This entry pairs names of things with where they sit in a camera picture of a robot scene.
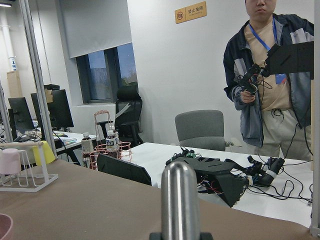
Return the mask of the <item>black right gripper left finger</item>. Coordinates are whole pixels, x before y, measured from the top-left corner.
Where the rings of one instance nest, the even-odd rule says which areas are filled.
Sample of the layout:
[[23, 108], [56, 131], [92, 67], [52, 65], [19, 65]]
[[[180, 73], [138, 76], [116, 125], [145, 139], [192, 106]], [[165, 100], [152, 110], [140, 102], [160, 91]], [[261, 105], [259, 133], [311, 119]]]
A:
[[162, 240], [161, 232], [152, 232], [149, 234], [149, 240]]

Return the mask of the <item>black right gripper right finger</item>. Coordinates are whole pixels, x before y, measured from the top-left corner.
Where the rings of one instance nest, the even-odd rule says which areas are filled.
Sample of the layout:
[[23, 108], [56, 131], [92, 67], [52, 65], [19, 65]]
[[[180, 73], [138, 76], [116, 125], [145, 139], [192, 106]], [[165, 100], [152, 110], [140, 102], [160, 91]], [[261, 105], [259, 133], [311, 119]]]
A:
[[213, 236], [210, 232], [201, 232], [200, 240], [213, 240]]

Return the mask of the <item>person's hand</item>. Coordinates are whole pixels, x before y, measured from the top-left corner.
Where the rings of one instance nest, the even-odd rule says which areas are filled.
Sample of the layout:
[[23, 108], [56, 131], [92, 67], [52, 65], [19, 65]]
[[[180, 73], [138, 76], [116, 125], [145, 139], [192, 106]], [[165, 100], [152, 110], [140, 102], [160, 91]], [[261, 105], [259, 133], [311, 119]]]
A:
[[240, 92], [240, 99], [245, 104], [254, 103], [256, 100], [256, 96], [252, 95], [249, 91], [243, 90]]

